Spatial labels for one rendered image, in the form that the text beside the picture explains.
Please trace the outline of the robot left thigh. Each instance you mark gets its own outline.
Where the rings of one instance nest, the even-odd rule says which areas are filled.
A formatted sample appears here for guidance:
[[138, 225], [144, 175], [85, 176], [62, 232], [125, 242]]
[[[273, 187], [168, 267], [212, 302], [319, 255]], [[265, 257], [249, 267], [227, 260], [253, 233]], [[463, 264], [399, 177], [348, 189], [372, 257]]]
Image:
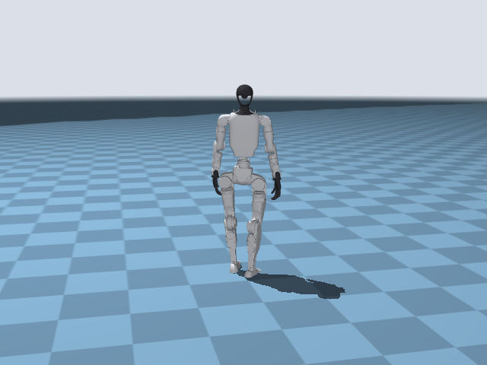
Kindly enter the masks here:
[[227, 218], [229, 230], [236, 229], [237, 218], [234, 210], [234, 184], [232, 183], [233, 171], [222, 173], [218, 183], [221, 189], [221, 197], [224, 205], [224, 215]]

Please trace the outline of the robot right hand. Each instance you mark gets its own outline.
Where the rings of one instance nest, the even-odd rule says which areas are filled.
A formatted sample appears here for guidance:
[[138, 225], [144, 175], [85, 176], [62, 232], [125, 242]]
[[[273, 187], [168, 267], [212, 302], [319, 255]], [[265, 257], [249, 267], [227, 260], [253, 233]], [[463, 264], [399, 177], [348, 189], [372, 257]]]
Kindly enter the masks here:
[[274, 187], [274, 189], [272, 190], [271, 193], [273, 193], [275, 191], [275, 195], [271, 199], [272, 200], [276, 200], [281, 195], [281, 183], [280, 183], [281, 177], [280, 177], [280, 172], [276, 172], [275, 173], [275, 178], [272, 178], [272, 179], [275, 180], [275, 187]]

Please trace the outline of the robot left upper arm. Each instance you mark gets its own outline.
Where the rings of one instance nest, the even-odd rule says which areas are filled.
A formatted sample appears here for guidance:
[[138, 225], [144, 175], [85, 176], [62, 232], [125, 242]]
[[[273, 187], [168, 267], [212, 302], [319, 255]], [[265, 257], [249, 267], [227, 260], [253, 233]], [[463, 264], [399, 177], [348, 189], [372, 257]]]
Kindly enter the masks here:
[[216, 128], [216, 151], [223, 151], [225, 149], [224, 138], [226, 134], [225, 126], [228, 125], [230, 114], [220, 115]]

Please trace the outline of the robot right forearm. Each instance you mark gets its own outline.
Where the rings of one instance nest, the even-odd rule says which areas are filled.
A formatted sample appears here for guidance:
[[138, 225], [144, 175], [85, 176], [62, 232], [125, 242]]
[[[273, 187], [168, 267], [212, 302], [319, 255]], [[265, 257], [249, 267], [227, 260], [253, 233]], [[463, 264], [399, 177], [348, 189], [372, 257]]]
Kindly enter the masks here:
[[[270, 155], [268, 155], [268, 159], [269, 159], [270, 169], [272, 171], [272, 177], [275, 178], [275, 173], [280, 172], [280, 170], [279, 170], [279, 162], [278, 162], [278, 158], [277, 158], [278, 155], [277, 155], [275, 143], [273, 143], [273, 145], [274, 145], [274, 152], [275, 153], [271, 153]], [[280, 172], [280, 177], [281, 177], [281, 172]]]

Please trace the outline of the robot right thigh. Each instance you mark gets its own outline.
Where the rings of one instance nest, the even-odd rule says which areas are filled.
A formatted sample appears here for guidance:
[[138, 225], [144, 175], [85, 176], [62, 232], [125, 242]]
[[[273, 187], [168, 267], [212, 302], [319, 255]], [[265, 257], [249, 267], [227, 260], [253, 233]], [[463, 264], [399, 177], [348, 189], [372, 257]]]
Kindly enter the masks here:
[[266, 206], [266, 180], [263, 176], [252, 173], [252, 220], [247, 222], [248, 233], [254, 234], [254, 227], [256, 222], [262, 225], [263, 215]]

